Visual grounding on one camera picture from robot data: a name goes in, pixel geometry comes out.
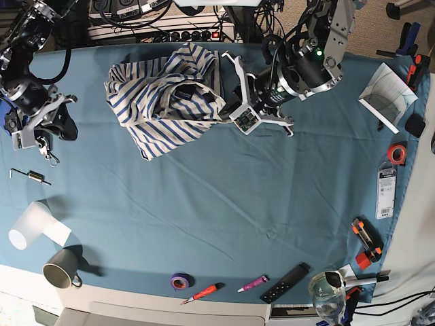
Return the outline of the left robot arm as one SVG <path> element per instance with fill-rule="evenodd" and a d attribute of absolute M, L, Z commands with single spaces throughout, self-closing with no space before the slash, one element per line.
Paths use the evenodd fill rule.
<path fill-rule="evenodd" d="M 343 79 L 341 61 L 354 26 L 355 1 L 308 1 L 298 24 L 285 36 L 262 41 L 268 69 L 245 70 L 241 56 L 224 52 L 239 77 L 239 85 L 220 112 L 245 135 L 262 124 L 274 124 L 294 134 L 294 121 L 281 113 L 285 103 L 326 92 Z"/>

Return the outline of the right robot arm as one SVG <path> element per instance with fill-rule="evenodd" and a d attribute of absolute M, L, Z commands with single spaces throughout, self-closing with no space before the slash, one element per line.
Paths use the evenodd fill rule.
<path fill-rule="evenodd" d="M 77 127 L 67 111 L 67 103 L 77 98 L 56 93 L 56 83 L 69 68 L 71 48 L 66 49 L 57 76 L 38 78 L 30 71 L 34 54 L 70 9 L 68 1 L 32 1 L 1 36 L 1 128 L 9 135 L 35 122 L 33 129 L 38 132 L 50 132 L 64 141 L 77 139 Z"/>

